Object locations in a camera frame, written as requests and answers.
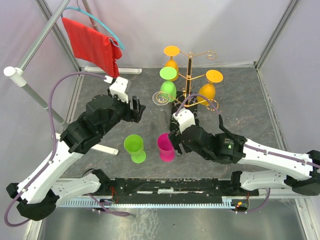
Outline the pink wine glass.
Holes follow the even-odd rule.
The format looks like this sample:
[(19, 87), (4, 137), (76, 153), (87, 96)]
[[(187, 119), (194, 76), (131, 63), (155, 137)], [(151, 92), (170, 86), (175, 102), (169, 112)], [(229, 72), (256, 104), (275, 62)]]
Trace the pink wine glass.
[(161, 134), (157, 139), (159, 157), (163, 162), (172, 162), (175, 158), (175, 149), (169, 139), (168, 133)]

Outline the clear champagne glass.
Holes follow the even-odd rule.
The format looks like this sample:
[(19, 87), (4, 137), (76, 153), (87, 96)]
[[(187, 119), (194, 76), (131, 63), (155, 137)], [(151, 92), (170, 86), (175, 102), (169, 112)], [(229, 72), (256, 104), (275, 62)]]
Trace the clear champagne glass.
[(157, 105), (156, 120), (159, 133), (168, 133), (170, 124), (169, 117), (166, 112), (166, 105), (170, 101), (170, 95), (165, 91), (157, 91), (153, 94), (152, 101), (155, 105)]

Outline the green wine glass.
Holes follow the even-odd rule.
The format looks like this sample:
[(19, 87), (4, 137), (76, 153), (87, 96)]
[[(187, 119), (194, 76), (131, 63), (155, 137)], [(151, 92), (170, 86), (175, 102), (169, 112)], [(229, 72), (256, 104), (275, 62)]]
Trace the green wine glass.
[(169, 102), (172, 103), (177, 97), (177, 88), (173, 83), (174, 79), (177, 76), (177, 71), (173, 67), (166, 66), (160, 70), (159, 75), (164, 80), (160, 87), (160, 90), (170, 96)]
[(144, 151), (144, 141), (141, 136), (137, 134), (129, 135), (125, 138), (123, 145), (134, 163), (141, 164), (145, 161), (147, 155)]

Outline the green wine glass front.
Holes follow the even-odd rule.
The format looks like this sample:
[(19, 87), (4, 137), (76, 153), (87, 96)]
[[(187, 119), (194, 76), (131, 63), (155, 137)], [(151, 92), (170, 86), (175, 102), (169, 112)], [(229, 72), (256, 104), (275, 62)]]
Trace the green wine glass front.
[(144, 141), (141, 136), (137, 134), (129, 135), (125, 138), (123, 145), (134, 163), (141, 164), (145, 161), (147, 155), (144, 151)]

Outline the yellow wine glass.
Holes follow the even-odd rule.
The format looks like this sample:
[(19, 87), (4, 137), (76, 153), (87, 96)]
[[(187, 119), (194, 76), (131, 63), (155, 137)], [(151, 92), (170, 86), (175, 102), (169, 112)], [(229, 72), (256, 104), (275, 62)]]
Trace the yellow wine glass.
[(219, 104), (215, 100), (216, 88), (214, 84), (220, 83), (223, 81), (224, 79), (223, 74), (218, 70), (208, 70), (205, 74), (205, 77), (208, 83), (206, 83), (199, 89), (198, 94), (205, 96), (207, 99), (215, 103), (218, 108)]
[(179, 73), (179, 67), (177, 62), (173, 59), (173, 57), (177, 56), (180, 53), (180, 49), (177, 46), (169, 45), (164, 48), (164, 54), (169, 56), (170, 59), (167, 61), (167, 63), (164, 65), (165, 67), (172, 67), (176, 70), (176, 76), (171, 79), (171, 81), (175, 81), (178, 78)]

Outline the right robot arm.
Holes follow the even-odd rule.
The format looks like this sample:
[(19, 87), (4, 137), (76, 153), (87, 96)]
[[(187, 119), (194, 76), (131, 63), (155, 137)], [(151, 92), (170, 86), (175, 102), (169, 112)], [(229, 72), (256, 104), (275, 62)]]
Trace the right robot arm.
[(291, 188), (304, 196), (320, 194), (319, 151), (288, 152), (233, 134), (223, 126), (220, 129), (221, 133), (211, 134), (198, 125), (191, 125), (184, 131), (171, 132), (168, 138), (178, 152), (195, 152), (207, 161), (223, 165), (253, 165), (265, 169), (233, 172), (228, 184), (233, 195), (262, 188)]

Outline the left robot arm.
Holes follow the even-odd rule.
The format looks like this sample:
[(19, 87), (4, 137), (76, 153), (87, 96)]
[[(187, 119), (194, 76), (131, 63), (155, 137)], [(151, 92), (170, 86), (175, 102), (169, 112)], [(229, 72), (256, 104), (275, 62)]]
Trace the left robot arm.
[(70, 123), (54, 140), (51, 154), (24, 181), (10, 183), (6, 191), (17, 203), (17, 210), (28, 220), (39, 221), (49, 216), (57, 206), (73, 198), (97, 194), (106, 195), (110, 178), (101, 170), (67, 183), (57, 183), (60, 176), (120, 121), (138, 123), (145, 105), (138, 97), (123, 102), (117, 95), (96, 95), (86, 104), (85, 111)]

